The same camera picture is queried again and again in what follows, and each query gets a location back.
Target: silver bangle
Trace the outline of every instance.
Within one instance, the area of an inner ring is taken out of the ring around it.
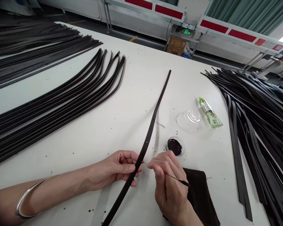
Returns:
[[[17,208],[16,208],[16,215],[17,215],[17,216],[19,216],[19,217],[21,217],[21,218],[23,218],[23,219],[28,219],[28,218],[32,218],[32,217],[38,215],[38,213],[35,214],[35,215],[31,215],[31,216],[24,215],[24,214],[21,213],[20,208],[21,208],[21,206],[22,206],[22,203],[23,203],[25,197],[29,194],[29,192],[32,191],[35,187],[37,187],[40,183],[42,183],[42,182],[45,181],[46,179],[47,179],[47,178],[42,179],[42,180],[40,180],[39,182],[35,183],[33,186],[31,186],[31,187],[22,195],[22,197],[20,198],[20,200],[19,200],[19,202],[18,202],[18,204],[17,204]]]

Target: yellow floor marking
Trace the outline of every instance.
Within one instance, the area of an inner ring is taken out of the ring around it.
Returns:
[[[69,24],[77,24],[77,23],[81,23],[81,22],[85,22],[86,20],[79,20],[79,21],[75,21],[75,22],[70,22]]]
[[[135,36],[135,37],[138,37],[138,36]],[[135,39],[135,38],[131,38],[129,42],[133,42],[133,41],[134,41],[134,39]]]

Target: white work surface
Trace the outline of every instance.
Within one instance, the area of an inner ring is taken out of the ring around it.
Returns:
[[[156,118],[165,128],[155,124],[145,162],[165,151],[168,138],[178,133],[177,136],[186,145],[185,154],[178,160],[182,167],[205,172],[221,225],[269,225],[243,154],[253,223],[246,219],[244,207],[238,201],[226,103],[219,89],[200,74],[204,70],[212,71],[211,66],[87,29],[67,26],[84,35],[92,35],[104,44],[0,89],[0,114],[64,83],[79,72],[99,48],[108,50],[106,59],[110,58],[111,51],[114,54],[120,51],[120,55],[126,56],[120,89],[94,110],[2,162],[0,189],[91,165],[117,150],[139,153],[154,107],[171,69]],[[211,105],[223,122],[222,127],[211,128],[198,106],[198,96]],[[177,114],[185,110],[200,112],[203,123],[198,132],[189,134],[177,125]],[[169,225],[154,199],[153,170],[142,165],[136,182],[137,187],[129,189],[111,225]],[[105,189],[75,197],[45,211],[25,225],[100,225],[124,183],[119,181]]]

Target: red panel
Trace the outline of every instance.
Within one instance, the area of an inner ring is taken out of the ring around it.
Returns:
[[[144,0],[125,0],[125,2],[152,10],[152,3]]]
[[[232,29],[230,32],[229,32],[229,35],[230,36],[234,36],[236,38],[240,38],[240,39],[243,39],[245,41],[249,41],[249,42],[253,42],[257,37],[255,36],[252,36],[252,35],[249,35],[249,34],[246,34],[246,33],[243,33],[243,32],[240,32],[240,31],[236,31],[234,29]]]
[[[279,51],[279,50],[282,49],[282,48],[283,48],[282,45],[277,44],[277,45],[275,45],[275,47],[273,48],[273,50]]]
[[[221,26],[221,25],[215,24],[215,23],[207,21],[207,20],[202,20],[200,26],[203,26],[203,27],[215,30],[215,31],[219,31],[219,32],[224,33],[224,34],[229,29],[225,26]]]
[[[182,15],[183,15],[183,13],[181,13],[181,12],[163,7],[161,5],[156,5],[155,11],[158,12],[158,13],[162,13],[162,14],[171,16],[171,17],[175,17],[177,19],[182,19]]]
[[[265,41],[266,41],[266,40],[264,40],[264,39],[258,39],[258,40],[255,42],[255,45],[256,45],[256,46],[260,46],[260,45],[262,45],[263,43],[265,43]]]

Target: plastic bag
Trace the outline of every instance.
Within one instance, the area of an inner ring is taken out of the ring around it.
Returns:
[[[185,48],[183,49],[182,54],[191,57],[192,53],[193,50],[189,48],[189,43],[187,42]]]

